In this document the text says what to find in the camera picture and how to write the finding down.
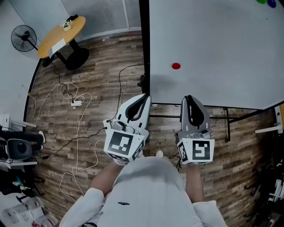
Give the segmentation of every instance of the potted plant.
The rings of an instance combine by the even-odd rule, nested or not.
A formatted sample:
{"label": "potted plant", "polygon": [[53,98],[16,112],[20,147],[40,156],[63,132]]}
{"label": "potted plant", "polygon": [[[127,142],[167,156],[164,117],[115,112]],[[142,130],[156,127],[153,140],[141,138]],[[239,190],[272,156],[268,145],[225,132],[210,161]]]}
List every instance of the potted plant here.
{"label": "potted plant", "polygon": [[63,27],[64,31],[68,31],[72,28],[69,20],[63,21],[60,26]]}

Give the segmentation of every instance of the black fan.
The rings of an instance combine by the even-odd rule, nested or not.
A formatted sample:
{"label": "black fan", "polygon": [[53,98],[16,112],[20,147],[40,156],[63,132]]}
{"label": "black fan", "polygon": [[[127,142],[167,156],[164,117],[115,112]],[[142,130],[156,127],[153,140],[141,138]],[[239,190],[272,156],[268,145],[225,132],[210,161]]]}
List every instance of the black fan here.
{"label": "black fan", "polygon": [[[33,48],[38,50],[36,47],[36,33],[35,31],[27,26],[27,25],[19,25],[16,27],[11,34],[11,42],[14,46],[19,51],[22,52],[28,52],[31,51]],[[54,57],[46,58],[43,60],[43,67],[48,66]]]}

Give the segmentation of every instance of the black pants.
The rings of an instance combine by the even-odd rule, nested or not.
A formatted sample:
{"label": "black pants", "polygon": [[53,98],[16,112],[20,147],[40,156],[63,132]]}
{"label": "black pants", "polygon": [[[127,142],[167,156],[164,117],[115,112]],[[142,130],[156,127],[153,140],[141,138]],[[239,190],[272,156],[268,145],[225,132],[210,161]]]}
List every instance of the black pants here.
{"label": "black pants", "polygon": [[41,145],[43,144],[43,137],[39,134],[0,131],[0,137],[5,139],[6,141],[9,139],[21,139],[28,142],[35,142],[36,144],[31,145],[32,151],[41,150]]}

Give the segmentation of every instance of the wooden floor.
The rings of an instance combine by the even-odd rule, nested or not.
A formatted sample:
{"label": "wooden floor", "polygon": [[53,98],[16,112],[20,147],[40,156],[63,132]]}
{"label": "wooden floor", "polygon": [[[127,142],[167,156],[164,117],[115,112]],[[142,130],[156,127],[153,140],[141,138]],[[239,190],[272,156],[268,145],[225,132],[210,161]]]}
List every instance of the wooden floor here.
{"label": "wooden floor", "polygon": [[[103,120],[110,119],[116,112],[119,95],[119,71],[130,65],[143,64],[142,39],[140,33],[127,33],[119,36],[88,40],[80,46],[90,50],[89,59],[78,70],[67,71],[58,58],[55,58],[56,73],[60,74],[62,82],[72,82],[79,88],[78,94],[88,92],[93,100],[82,118],[79,136],[90,136],[103,127]],[[69,46],[62,51],[63,56],[71,53]],[[46,68],[39,67],[32,88],[32,96],[37,101],[37,110],[33,123],[36,123],[39,107],[45,97],[58,83],[58,75],[53,73],[53,65]],[[127,99],[140,94],[137,87],[140,75],[144,73],[143,66],[135,66],[121,73],[122,95],[120,104]],[[59,86],[54,89],[42,106],[38,127],[27,129],[28,132],[44,131],[46,144],[44,150],[38,154],[42,157],[52,154],[61,146],[74,138],[77,133],[78,122],[86,108],[89,97],[81,107],[74,109],[70,100],[62,98]],[[30,99],[27,121],[32,118],[35,105]],[[179,115],[180,108],[163,106],[152,108],[150,114]],[[208,108],[211,116],[225,116],[222,108]],[[251,110],[229,109],[231,116],[241,116]],[[202,166],[202,175],[206,200],[216,200],[228,226],[250,226],[246,223],[244,214],[248,214],[254,206],[254,199],[249,194],[251,190],[244,190],[244,186],[255,181],[252,168],[256,167],[265,152],[265,134],[254,133],[255,129],[272,125],[272,113],[267,112],[231,124],[231,142],[226,143],[227,124],[225,120],[211,120],[212,136],[215,139],[214,161]],[[150,141],[144,149],[146,156],[153,156],[158,149],[162,149],[166,156],[176,154],[177,148],[174,132],[179,131],[180,122],[172,118],[150,118]],[[96,163],[94,145],[99,139],[104,139],[105,133],[90,139],[79,139],[79,167],[89,167]],[[103,152],[103,142],[97,144],[99,163],[95,168],[86,171],[79,170],[77,181],[83,192],[88,188],[92,178],[109,162]],[[46,180],[43,185],[38,184],[44,192],[46,207],[60,220],[74,203],[59,190],[59,183],[64,172],[71,172],[76,164],[76,141],[58,152],[56,156],[46,160],[38,160],[36,174]],[[62,189],[68,195],[79,198],[81,192],[74,179],[66,175]]]}

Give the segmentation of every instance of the red circle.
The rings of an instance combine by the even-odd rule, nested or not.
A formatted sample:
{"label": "red circle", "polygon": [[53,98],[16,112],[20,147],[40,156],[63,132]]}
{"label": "red circle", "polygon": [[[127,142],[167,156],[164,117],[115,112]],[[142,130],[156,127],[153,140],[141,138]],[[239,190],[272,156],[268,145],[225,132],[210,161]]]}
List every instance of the red circle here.
{"label": "red circle", "polygon": [[173,69],[180,69],[180,68],[181,68],[181,65],[180,65],[179,63],[174,63],[174,64],[172,65],[172,68],[173,68]]}

